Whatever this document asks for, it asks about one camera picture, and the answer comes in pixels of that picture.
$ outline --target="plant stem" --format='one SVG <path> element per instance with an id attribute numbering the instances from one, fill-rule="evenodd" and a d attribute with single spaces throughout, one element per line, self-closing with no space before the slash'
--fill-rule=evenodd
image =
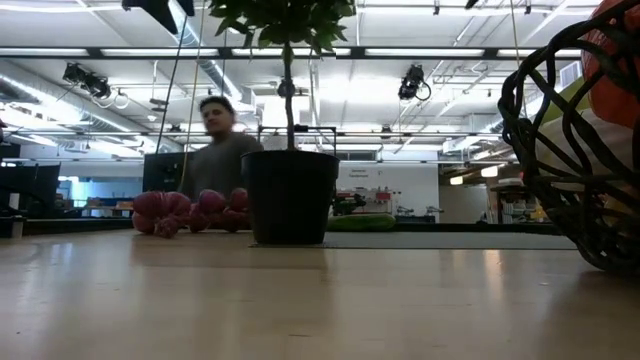
<path id="1" fill-rule="evenodd" d="M 293 50 L 291 49 L 291 43 L 284 43 L 284 82 L 286 84 L 286 98 L 284 107 L 287 111 L 287 150 L 295 150 L 295 134 L 293 132 L 293 94 L 290 91 L 290 84 L 293 83 L 291 79 L 291 62 L 293 61 Z"/>

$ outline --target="dark hair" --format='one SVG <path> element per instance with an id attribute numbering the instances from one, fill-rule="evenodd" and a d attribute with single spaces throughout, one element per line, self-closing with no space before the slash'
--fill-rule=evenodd
<path id="1" fill-rule="evenodd" d="M 224 96 L 209 96 L 208 98 L 202 100 L 200 102 L 200 112 L 202 112 L 202 109 L 209 104 L 222 105 L 222 107 L 227 109 L 227 111 L 230 112 L 232 115 L 236 114 L 236 111 L 233 109 L 233 105 L 231 105 L 231 102 L 229 101 L 229 99 L 227 99 Z"/>

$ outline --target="potted plant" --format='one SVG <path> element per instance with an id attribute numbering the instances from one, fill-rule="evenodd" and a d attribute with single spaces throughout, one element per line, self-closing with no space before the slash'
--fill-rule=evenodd
<path id="1" fill-rule="evenodd" d="M 346 41 L 339 22 L 355 14 L 353 0 L 213 0 L 211 16 L 222 19 L 217 34 L 232 28 L 245 35 L 244 47 L 282 48 L 287 114 L 287 150 L 246 154 L 242 175 L 249 192 L 254 238 L 262 244 L 318 244 L 324 240 L 338 177 L 333 156 L 298 151 L 294 141 L 293 45 L 315 53 Z"/>

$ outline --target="black plant pot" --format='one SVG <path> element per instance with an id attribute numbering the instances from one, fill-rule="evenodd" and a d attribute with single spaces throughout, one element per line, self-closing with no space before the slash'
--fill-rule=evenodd
<path id="1" fill-rule="evenodd" d="M 259 244 L 321 244 L 340 160 L 306 151 L 242 157 L 251 226 Z"/>

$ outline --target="gray shirt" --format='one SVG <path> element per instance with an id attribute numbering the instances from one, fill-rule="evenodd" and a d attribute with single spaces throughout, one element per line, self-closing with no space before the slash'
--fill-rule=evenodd
<path id="1" fill-rule="evenodd" d="M 242 133 L 231 133 L 224 141 L 203 147 L 196 151 L 188 164 L 181 192 L 192 199 L 205 189 L 229 196 L 233 189 L 243 187 L 240 175 L 242 155 L 262 150 L 258 140 Z"/>

